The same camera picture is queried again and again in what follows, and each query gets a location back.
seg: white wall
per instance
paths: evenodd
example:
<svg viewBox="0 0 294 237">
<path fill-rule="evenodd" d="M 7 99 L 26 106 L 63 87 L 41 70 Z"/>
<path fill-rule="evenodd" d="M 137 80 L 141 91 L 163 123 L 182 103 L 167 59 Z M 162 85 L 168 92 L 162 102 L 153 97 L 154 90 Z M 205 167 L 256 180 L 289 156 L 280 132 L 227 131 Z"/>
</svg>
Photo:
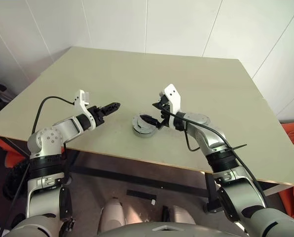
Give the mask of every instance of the white wall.
<svg viewBox="0 0 294 237">
<path fill-rule="evenodd" d="M 0 81 L 15 94 L 73 45 L 238 58 L 294 119 L 294 0 L 0 0 Z"/>
</svg>

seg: black metal frame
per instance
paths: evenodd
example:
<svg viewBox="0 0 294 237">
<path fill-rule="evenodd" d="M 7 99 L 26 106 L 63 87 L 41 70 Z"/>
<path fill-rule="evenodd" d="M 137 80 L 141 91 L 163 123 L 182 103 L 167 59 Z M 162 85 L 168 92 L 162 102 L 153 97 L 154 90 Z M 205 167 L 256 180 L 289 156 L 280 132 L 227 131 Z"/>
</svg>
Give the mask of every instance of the black metal frame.
<svg viewBox="0 0 294 237">
<path fill-rule="evenodd" d="M 8 138 L 1 138 L 10 147 L 18 151 L 24 157 L 29 158 L 30 156 L 18 147 L 14 142 Z M 68 157 L 66 157 L 65 163 L 65 177 L 68 177 L 69 172 L 91 175 L 95 177 L 114 179 L 118 181 L 128 182 L 132 184 L 138 184 L 158 189 L 171 190 L 175 192 L 191 194 L 198 197 L 208 198 L 208 203 L 203 207 L 204 211 L 216 213 L 222 210 L 221 204 L 217 197 L 216 185 L 212 174 L 205 173 L 206 189 L 195 188 L 187 185 L 181 185 L 176 183 L 164 182 L 154 179 L 148 179 L 133 175 L 127 175 L 117 172 L 111 172 L 106 170 L 94 169 L 85 166 L 74 165 L 75 160 L 79 156 L 80 152 L 75 150 L 70 150 Z"/>
</svg>

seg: black cable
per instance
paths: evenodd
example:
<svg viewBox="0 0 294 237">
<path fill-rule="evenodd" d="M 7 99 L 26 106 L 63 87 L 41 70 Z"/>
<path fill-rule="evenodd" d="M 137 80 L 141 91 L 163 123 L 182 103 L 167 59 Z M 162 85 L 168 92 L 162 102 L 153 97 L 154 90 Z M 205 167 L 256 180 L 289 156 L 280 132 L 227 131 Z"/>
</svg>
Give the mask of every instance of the black cable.
<svg viewBox="0 0 294 237">
<path fill-rule="evenodd" d="M 190 152 L 196 152 L 197 150 L 201 149 L 200 147 L 195 148 L 195 149 L 192 149 L 192 148 L 190 147 L 190 143 L 189 143 L 189 141 L 188 141 L 188 137 L 187 137 L 187 122 L 185 123 L 184 134 L 185 134 L 186 144 L 187 144 L 187 147 L 188 147 L 188 149 L 189 149 Z"/>
<path fill-rule="evenodd" d="M 39 118 L 40 112 L 41 112 L 41 110 L 42 110 L 42 107 L 43 107 L 45 101 L 48 100 L 48 99 L 51 99 L 51 98 L 59 99 L 59 100 L 62 100 L 62 101 L 64 101 L 64 102 L 68 103 L 68 104 L 74 105 L 74 102 L 70 102 L 70 101 L 65 100 L 65 99 L 63 99 L 63 98 L 61 98 L 61 97 L 58 97 L 58 96 L 48 96 L 48 97 L 46 97 L 45 99 L 43 99 L 42 102 L 41 102 L 41 104 L 39 105 L 39 108 L 38 108 L 38 111 L 37 111 L 37 115 L 36 115 L 35 120 L 34 120 L 34 124 L 33 124 L 33 128 L 32 128 L 32 134 L 35 133 L 35 129 L 36 129 L 36 127 L 37 127 L 38 118 Z M 13 198 L 13 200 L 12 200 L 12 203 L 11 203 L 11 206 L 10 206 L 9 213 L 8 213 L 8 215 L 7 215 L 7 218 L 5 219 L 4 224 L 3 224 L 3 225 L 1 226 L 1 228 L 0 228 L 0 237 L 2 236 L 3 230 L 4 230 L 4 228 L 5 228 L 5 226 L 6 226 L 6 223 L 7 223 L 8 219 L 9 219 L 9 217 L 10 217 L 11 211 L 13 210 L 13 206 L 15 205 L 15 202 L 16 202 L 16 200 L 18 199 L 18 196 L 19 196 L 19 194 L 20 194 L 20 190 L 21 190 L 21 188 L 22 188 L 22 185 L 23 185 L 23 182 L 24 182 L 24 180 L 25 180 L 25 177 L 26 177 L 26 175 L 27 175 L 27 173 L 28 173 L 29 167 L 30 167 L 30 163 L 28 163 L 28 166 L 27 166 L 27 168 L 25 169 L 25 172 L 24 172 L 24 174 L 23 174 L 23 176 L 22 176 L 22 179 L 21 179 L 20 185 L 19 185 L 19 187 L 18 187 L 18 189 L 17 189 L 17 192 L 15 193 L 15 196 L 14 196 L 14 198 Z"/>
<path fill-rule="evenodd" d="M 43 107 L 45 101 L 48 100 L 48 99 L 51 99 L 51 98 L 59 99 L 59 100 L 65 101 L 68 104 L 74 105 L 74 102 L 70 102 L 70 101 L 65 100 L 65 99 L 63 99 L 61 97 L 58 97 L 58 96 L 48 96 L 45 99 L 43 99 L 42 102 L 41 102 L 41 104 L 39 105 L 39 108 L 38 108 L 38 111 L 37 111 L 37 115 L 36 115 L 35 120 L 34 120 L 34 124 L 33 124 L 33 128 L 32 128 L 32 134 L 35 133 L 35 129 L 37 127 L 37 121 L 38 121 L 38 118 L 39 118 L 39 114 L 40 114 L 40 112 L 42 110 L 42 107 Z"/>
<path fill-rule="evenodd" d="M 181 120 L 183 120 L 183 121 L 185 121 L 185 122 L 188 122 L 188 123 L 192 123 L 192 124 L 194 124 L 194 125 L 196 125 L 196 126 L 202 127 L 202 128 L 204 128 L 204 129 L 207 129 L 207 130 L 209 130 L 209 131 L 215 133 L 217 136 L 219 136 L 219 137 L 223 140 L 223 142 L 224 142 L 224 143 L 225 143 L 225 144 L 226 144 L 231 150 L 233 150 L 233 148 L 232 148 L 231 145 L 227 142 L 227 140 L 226 140 L 226 139 L 225 139 L 225 138 L 224 138 L 219 132 L 217 132 L 216 130 L 214 130 L 214 129 L 208 127 L 208 126 L 205 126 L 205 125 L 203 125 L 203 124 L 200 124 L 200 123 L 194 122 L 194 121 L 192 121 L 192 120 L 189 120 L 189 119 L 187 119 L 187 118 L 180 117 L 179 115 L 175 115 L 175 114 L 173 114 L 173 113 L 167 111 L 167 110 L 166 110 L 161 104 L 159 104 L 159 107 L 160 107 L 161 111 L 163 111 L 163 112 L 166 113 L 166 114 L 171 115 L 172 117 L 175 117 L 175 118 L 177 118 L 177 119 L 181 119 Z M 259 182 L 258 182 L 257 179 L 255 178 L 255 176 L 252 174 L 252 172 L 248 169 L 248 167 L 246 166 L 246 164 L 245 164 L 245 163 L 244 163 L 244 162 L 238 157 L 238 155 L 235 153 L 234 150 L 233 150 L 233 153 L 234 153 L 234 156 L 236 157 L 236 159 L 239 161 L 239 163 L 245 168 L 245 170 L 246 170 L 246 171 L 248 172 L 248 174 L 250 175 L 250 177 L 251 177 L 251 179 L 252 179 L 252 181 L 253 181 L 253 184 L 256 186 L 256 188 L 258 189 L 258 191 L 260 192 L 260 194 L 261 194 L 261 196 L 262 196 L 262 198 L 263 198 L 263 200 L 264 200 L 265 207 L 268 207 L 268 204 L 267 204 L 267 201 L 266 201 L 265 194 L 264 194 L 264 192 L 263 192 L 263 190 L 262 190 L 262 188 L 261 188 Z"/>
</svg>

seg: floor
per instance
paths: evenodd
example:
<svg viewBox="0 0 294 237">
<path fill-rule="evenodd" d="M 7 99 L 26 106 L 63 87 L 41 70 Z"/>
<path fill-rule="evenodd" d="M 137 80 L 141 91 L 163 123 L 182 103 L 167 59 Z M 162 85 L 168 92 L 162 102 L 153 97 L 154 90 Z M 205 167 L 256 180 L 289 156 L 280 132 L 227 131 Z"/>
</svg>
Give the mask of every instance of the floor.
<svg viewBox="0 0 294 237">
<path fill-rule="evenodd" d="M 205 188 L 205 179 L 202 173 L 168 166 L 87 153 L 81 153 L 75 164 Z M 10 202 L 1 193 L 4 176 L 7 172 L 8 170 L 3 166 L 3 157 L 0 157 L 0 223 L 6 216 L 10 205 Z M 202 206 L 206 203 L 206 198 L 75 173 L 72 173 L 72 178 L 70 191 L 76 223 L 73 231 L 69 233 L 69 237 L 95 236 L 101 209 L 112 197 L 117 197 L 122 202 L 128 224 L 160 221 L 163 205 L 168 207 L 178 205 L 186 209 L 198 225 L 246 236 L 239 227 L 226 219 L 223 212 L 205 214 Z M 146 199 L 127 196 L 128 189 L 157 195 L 155 205 Z M 19 199 L 17 206 L 11 213 L 11 220 L 24 210 L 25 197 Z"/>
</svg>

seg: table top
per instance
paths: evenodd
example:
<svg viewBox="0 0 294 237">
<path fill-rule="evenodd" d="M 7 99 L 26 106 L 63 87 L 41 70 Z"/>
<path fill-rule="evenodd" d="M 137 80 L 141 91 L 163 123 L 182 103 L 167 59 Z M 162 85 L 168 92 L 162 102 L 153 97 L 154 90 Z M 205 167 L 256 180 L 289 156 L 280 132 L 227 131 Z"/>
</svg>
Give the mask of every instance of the table top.
<svg viewBox="0 0 294 237">
<path fill-rule="evenodd" d="M 294 146 L 236 59 L 72 47 L 0 111 L 0 136 L 26 141 L 42 99 L 56 95 L 72 101 L 83 89 L 90 93 L 90 106 L 119 102 L 121 107 L 68 148 L 211 172 L 200 151 L 188 150 L 183 132 L 164 127 L 151 138 L 139 138 L 132 131 L 137 114 L 160 119 L 151 104 L 170 83 L 181 95 L 183 112 L 210 117 L 233 147 L 248 144 L 237 154 L 257 179 L 294 185 Z M 78 115 L 71 105 L 49 100 L 37 130 L 71 115 Z"/>
</svg>

